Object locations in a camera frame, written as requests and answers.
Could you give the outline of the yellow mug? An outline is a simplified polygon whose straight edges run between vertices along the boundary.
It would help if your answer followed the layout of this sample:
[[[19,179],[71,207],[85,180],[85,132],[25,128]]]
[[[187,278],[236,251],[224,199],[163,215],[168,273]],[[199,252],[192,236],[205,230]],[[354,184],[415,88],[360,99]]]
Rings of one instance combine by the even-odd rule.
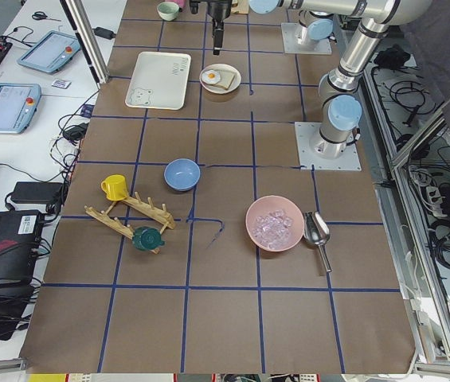
[[[110,201],[121,201],[129,196],[126,178],[122,174],[113,174],[106,177],[100,184]]]

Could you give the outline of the blue bowl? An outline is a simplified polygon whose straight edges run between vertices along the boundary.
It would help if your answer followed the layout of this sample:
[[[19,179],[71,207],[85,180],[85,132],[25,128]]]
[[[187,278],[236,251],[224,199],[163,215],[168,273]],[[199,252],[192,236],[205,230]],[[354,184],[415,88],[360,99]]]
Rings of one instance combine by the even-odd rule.
[[[179,158],[170,162],[164,170],[165,182],[176,191],[188,191],[200,180],[201,171],[196,162]]]

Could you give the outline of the dark green mug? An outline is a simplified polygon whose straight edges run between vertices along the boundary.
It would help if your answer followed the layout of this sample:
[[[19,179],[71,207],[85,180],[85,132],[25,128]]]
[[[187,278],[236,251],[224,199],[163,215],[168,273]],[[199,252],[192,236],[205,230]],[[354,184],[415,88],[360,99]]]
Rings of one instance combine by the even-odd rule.
[[[131,241],[133,246],[140,251],[155,251],[165,245],[160,231],[147,226],[136,228]]]

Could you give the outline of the upper blue teach pendant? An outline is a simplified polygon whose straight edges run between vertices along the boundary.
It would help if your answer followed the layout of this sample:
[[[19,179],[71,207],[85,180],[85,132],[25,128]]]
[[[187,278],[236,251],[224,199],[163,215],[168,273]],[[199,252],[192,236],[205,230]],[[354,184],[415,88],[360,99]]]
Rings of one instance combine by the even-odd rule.
[[[76,37],[53,30],[18,58],[17,63],[40,72],[54,73],[79,51],[80,43]]]

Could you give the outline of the small black power brick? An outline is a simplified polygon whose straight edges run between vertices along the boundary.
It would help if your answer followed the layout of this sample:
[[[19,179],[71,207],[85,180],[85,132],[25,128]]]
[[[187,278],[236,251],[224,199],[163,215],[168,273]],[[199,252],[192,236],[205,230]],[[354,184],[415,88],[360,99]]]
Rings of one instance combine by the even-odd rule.
[[[93,29],[93,31],[97,37],[101,37],[107,40],[112,40],[116,37],[116,33],[114,31],[103,27],[96,27]]]

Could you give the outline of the toy fried egg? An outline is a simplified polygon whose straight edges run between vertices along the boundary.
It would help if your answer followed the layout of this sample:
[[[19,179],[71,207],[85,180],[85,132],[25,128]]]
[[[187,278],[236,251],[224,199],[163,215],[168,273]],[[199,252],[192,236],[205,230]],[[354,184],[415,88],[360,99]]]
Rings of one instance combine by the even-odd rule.
[[[221,81],[221,74],[213,69],[206,70],[201,74],[201,80],[205,84],[218,84]]]

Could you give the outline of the bottom bread slice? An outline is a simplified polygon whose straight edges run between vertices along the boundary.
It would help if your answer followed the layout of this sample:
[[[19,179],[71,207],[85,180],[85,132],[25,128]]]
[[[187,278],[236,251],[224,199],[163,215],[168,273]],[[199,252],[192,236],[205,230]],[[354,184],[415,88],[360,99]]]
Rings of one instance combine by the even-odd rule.
[[[235,73],[234,72],[229,72],[229,71],[219,71],[219,73],[221,74],[221,81],[218,84],[208,84],[217,88],[221,88],[221,89],[229,89],[229,87],[231,86],[234,78],[235,78]]]

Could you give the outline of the aluminium frame post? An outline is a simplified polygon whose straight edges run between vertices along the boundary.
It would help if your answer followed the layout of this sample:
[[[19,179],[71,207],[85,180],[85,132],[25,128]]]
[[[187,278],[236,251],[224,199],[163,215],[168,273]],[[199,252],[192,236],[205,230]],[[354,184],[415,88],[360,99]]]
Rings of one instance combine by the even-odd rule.
[[[62,10],[80,43],[92,78],[97,84],[108,82],[109,71],[96,42],[94,31],[81,0],[60,0]]]

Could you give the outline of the mint green bowl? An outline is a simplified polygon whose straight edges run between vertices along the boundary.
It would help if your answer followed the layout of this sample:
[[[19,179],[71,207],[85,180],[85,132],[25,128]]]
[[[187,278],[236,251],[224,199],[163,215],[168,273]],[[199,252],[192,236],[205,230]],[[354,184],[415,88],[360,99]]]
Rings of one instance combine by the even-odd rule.
[[[178,17],[179,6],[176,2],[160,2],[157,5],[159,17],[164,21],[173,21]]]

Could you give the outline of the blue teach pendant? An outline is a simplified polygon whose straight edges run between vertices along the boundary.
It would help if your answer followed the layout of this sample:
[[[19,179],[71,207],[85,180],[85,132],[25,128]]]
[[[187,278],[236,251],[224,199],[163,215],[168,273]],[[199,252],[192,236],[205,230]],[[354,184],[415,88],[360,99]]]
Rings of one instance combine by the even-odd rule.
[[[41,99],[39,84],[0,83],[0,134],[20,134]]]
[[[17,63],[40,72],[54,73],[79,51],[80,43],[76,37],[53,30],[18,58]]]

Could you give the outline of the pink bowl with ice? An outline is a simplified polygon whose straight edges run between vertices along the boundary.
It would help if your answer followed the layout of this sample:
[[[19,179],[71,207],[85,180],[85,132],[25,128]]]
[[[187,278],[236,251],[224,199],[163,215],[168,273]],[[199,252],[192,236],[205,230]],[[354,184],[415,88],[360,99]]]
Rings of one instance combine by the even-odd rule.
[[[304,219],[300,209],[282,196],[265,196],[254,201],[245,216],[251,240],[265,251],[286,251],[300,242]]]

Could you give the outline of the white bear tray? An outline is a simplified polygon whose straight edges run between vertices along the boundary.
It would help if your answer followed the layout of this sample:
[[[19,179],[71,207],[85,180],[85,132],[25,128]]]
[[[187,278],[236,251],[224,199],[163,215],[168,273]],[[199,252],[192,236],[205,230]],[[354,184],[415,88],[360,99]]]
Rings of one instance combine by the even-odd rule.
[[[191,56],[141,52],[126,92],[128,107],[179,110],[185,103]]]

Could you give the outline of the metal scoop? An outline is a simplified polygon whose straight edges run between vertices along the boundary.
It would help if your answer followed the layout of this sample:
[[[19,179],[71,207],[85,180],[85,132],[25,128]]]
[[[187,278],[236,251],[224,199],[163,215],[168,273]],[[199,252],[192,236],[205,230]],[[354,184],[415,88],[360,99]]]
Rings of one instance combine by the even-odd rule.
[[[326,273],[332,272],[325,250],[325,244],[331,236],[327,223],[318,211],[305,212],[303,218],[305,222],[304,238],[309,244],[318,248]]]

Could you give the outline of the black laptop computer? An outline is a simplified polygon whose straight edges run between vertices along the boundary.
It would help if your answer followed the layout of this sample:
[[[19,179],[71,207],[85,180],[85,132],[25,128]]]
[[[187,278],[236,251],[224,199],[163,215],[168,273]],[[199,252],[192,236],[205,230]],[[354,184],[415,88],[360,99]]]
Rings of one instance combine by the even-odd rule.
[[[31,283],[44,217],[36,209],[0,212],[0,289]]]

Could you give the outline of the round white plate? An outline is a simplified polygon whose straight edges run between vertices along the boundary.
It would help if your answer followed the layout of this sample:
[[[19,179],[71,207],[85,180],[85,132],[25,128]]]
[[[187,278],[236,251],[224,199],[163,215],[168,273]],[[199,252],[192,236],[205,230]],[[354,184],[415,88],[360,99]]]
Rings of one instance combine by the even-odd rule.
[[[229,64],[210,64],[202,69],[199,80],[205,90],[223,95],[236,90],[242,78],[240,72]]]

